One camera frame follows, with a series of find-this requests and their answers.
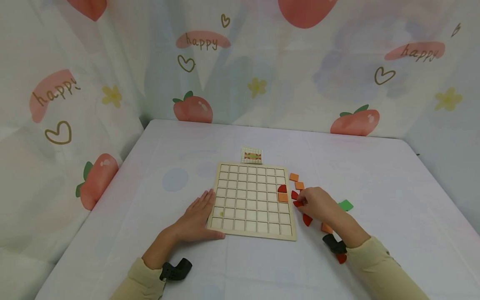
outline green tile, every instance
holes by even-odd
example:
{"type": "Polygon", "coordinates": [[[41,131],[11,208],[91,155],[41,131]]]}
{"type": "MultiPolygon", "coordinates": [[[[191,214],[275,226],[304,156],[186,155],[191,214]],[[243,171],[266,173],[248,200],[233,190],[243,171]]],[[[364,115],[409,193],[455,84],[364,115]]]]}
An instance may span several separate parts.
{"type": "Polygon", "coordinates": [[[346,212],[353,208],[352,203],[350,203],[348,200],[343,200],[338,205],[340,205],[340,207],[346,212]]]}

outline white table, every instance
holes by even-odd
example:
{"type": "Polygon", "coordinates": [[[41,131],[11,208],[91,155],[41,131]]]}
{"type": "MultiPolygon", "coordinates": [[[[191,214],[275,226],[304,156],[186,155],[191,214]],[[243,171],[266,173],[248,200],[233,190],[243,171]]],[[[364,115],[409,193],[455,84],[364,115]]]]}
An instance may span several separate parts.
{"type": "MultiPolygon", "coordinates": [[[[240,161],[242,146],[348,199],[431,299],[480,299],[480,237],[405,142],[170,120],[150,122],[37,299],[107,299],[159,231],[213,186],[217,162],[240,161]]],[[[179,249],[172,264],[186,257],[193,268],[163,299],[370,299],[319,224],[295,217],[296,242],[227,236],[179,249]]]]}

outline yellow flower print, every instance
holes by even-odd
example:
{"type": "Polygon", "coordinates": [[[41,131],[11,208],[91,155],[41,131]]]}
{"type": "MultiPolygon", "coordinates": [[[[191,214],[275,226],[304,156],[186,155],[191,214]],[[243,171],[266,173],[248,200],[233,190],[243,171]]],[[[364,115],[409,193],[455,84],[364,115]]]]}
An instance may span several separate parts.
{"type": "Polygon", "coordinates": [[[435,110],[445,108],[445,110],[452,111],[455,109],[455,105],[462,102],[463,96],[461,94],[455,94],[455,88],[451,87],[445,94],[437,93],[435,98],[438,100],[435,110]]]}
{"type": "Polygon", "coordinates": [[[102,103],[107,105],[108,103],[113,103],[116,108],[120,108],[121,94],[119,88],[114,85],[113,89],[110,89],[108,86],[104,86],[102,91],[107,95],[102,99],[102,103]]]}
{"type": "Polygon", "coordinates": [[[252,83],[248,84],[248,89],[252,91],[252,99],[255,98],[258,94],[265,94],[265,87],[267,86],[267,81],[261,80],[260,82],[258,81],[257,77],[254,77],[252,79],[252,83]]]}

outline beige sleeve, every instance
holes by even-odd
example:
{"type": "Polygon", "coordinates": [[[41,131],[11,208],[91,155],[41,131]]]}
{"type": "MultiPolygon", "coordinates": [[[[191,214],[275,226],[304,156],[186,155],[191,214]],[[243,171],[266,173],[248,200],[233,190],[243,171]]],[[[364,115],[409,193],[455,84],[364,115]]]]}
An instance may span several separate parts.
{"type": "Polygon", "coordinates": [[[149,269],[141,258],[132,264],[125,278],[110,300],[158,300],[163,294],[165,279],[160,280],[162,269],[149,269]]]}
{"type": "Polygon", "coordinates": [[[348,263],[378,300],[428,300],[427,295],[375,237],[347,248],[348,263]]]}

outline orange square tile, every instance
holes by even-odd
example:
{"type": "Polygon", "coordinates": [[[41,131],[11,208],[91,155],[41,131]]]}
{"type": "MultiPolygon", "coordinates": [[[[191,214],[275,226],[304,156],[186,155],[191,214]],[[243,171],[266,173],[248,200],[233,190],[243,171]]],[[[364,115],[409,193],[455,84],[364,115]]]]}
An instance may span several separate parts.
{"type": "Polygon", "coordinates": [[[304,190],[304,189],[305,189],[305,186],[303,185],[303,182],[296,182],[296,183],[295,183],[295,188],[296,188],[297,190],[300,190],[300,191],[301,191],[301,190],[304,190]]]}
{"type": "Polygon", "coordinates": [[[288,195],[282,192],[278,193],[278,201],[288,203],[288,195]]]}
{"type": "Polygon", "coordinates": [[[299,181],[299,176],[295,173],[290,173],[290,180],[291,181],[299,181]]]}
{"type": "Polygon", "coordinates": [[[327,223],[322,223],[321,231],[333,234],[333,229],[327,223]]]}

